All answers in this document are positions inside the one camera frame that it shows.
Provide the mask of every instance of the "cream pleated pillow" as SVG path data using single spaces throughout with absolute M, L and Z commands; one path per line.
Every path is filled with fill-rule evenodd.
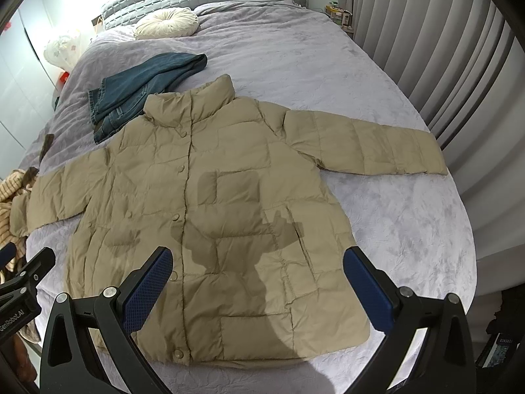
M 161 9 L 144 16 L 135 26 L 135 38 L 187 37 L 199 26 L 199 18 L 189 8 Z

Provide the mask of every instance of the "curtain fold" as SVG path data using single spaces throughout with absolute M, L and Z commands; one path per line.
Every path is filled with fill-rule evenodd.
M 394 80 L 442 146 L 476 254 L 525 252 L 525 54 L 491 0 L 351 0 L 354 41 Z M 494 277 L 501 272 L 494 272 Z M 484 294 L 525 282 L 478 279 Z

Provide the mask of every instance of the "jacket's left sleeve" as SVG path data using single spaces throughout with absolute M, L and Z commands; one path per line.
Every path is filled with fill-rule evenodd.
M 82 213 L 104 179 L 120 145 L 121 130 L 104 148 L 91 151 L 54 172 L 37 178 L 29 194 L 12 201 L 10 231 L 17 237 Z
M 317 166 L 360 175 L 448 173 L 434 136 L 321 111 L 288 110 L 259 102 L 261 113 L 288 145 Z

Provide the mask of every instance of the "silver screw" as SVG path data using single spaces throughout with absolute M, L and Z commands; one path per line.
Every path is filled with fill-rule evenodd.
M 448 300 L 453 304 L 459 304 L 459 296 L 455 293 L 449 293 Z
M 111 286 L 111 287 L 106 287 L 104 289 L 104 292 L 102 292 L 102 294 L 104 296 L 106 296 L 107 298 L 111 298 L 113 296 L 115 296 L 115 293 L 116 293 L 116 288 Z
M 399 288 L 399 293 L 401 293 L 401 296 L 404 296 L 405 298 L 409 298 L 414 294 L 414 291 L 406 286 L 401 286 Z
M 65 302 L 67 299 L 67 293 L 61 293 L 57 296 L 56 301 L 61 304 L 62 302 Z

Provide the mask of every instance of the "bed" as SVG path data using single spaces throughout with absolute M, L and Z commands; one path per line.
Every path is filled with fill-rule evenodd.
M 56 114 L 26 154 L 22 167 L 36 164 L 46 133 L 53 146 L 42 174 L 100 145 L 93 141 L 87 91 L 111 76 L 162 52 L 205 53 L 208 65 L 185 80 L 188 90 L 228 73 L 238 96 L 294 109 L 316 109 L 348 117 L 426 130 L 418 112 L 392 80 L 327 16 L 292 0 L 218 1 L 195 8 L 200 26 L 180 39 L 139 40 L 131 26 L 100 34 L 79 60 L 62 91 Z M 471 226 L 450 175 L 357 176 L 324 172 L 326 183 L 352 224 L 355 239 L 372 263 L 398 286 L 421 296 L 457 293 L 466 309 L 476 286 Z M 39 284 L 43 335 L 54 297 L 62 292 L 66 247 L 80 216 L 42 227 L 27 241 L 28 259 L 51 247 L 57 265 Z M 405 379 L 424 333 L 418 332 L 394 384 Z M 172 390 L 188 393 L 342 393 L 379 346 L 372 329 L 358 347 L 289 367 L 240 370 L 153 363 Z M 112 382 L 125 389 L 111 360 L 102 362 Z

